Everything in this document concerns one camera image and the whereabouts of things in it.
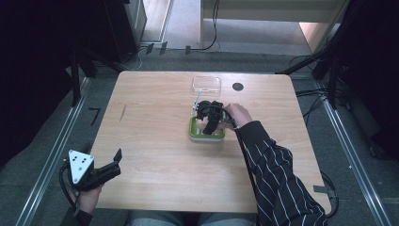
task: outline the wooden table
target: wooden table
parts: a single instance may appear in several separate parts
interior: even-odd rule
[[[217,19],[300,22],[313,52],[326,44],[328,34],[342,19],[349,0],[223,0]],[[201,0],[200,43],[203,19],[212,19],[215,0]]]
[[[188,135],[197,98],[194,76],[221,79],[225,105],[240,103],[269,135],[294,155],[294,173],[327,213],[327,194],[290,77],[280,74],[123,72],[93,145],[95,167],[122,149],[121,175],[108,182],[99,208],[255,213],[256,202],[233,131],[221,142]],[[233,83],[244,89],[235,91]]]

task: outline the black striped sleeve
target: black striped sleeve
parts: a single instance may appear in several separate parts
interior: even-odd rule
[[[269,137],[259,121],[240,129],[255,175],[261,225],[327,225],[323,207],[293,173],[291,152]]]

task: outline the green container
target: green container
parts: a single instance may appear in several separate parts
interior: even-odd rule
[[[196,117],[190,120],[189,135],[192,140],[196,141],[222,141],[225,136],[225,130],[214,131],[211,135],[205,135],[196,125]]]

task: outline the person's left hand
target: person's left hand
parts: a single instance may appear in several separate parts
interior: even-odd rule
[[[90,191],[82,191],[79,195],[79,204],[80,210],[85,211],[88,214],[93,213],[94,209],[96,208],[97,202],[100,198],[100,193],[103,189],[104,185],[100,185],[99,187],[92,189]],[[70,196],[72,200],[75,202],[75,197],[70,192]]]

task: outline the person's leg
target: person's leg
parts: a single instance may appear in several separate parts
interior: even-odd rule
[[[127,226],[184,226],[178,212],[132,210],[129,211]]]
[[[256,214],[235,213],[202,213],[199,217],[200,226],[253,226]]]

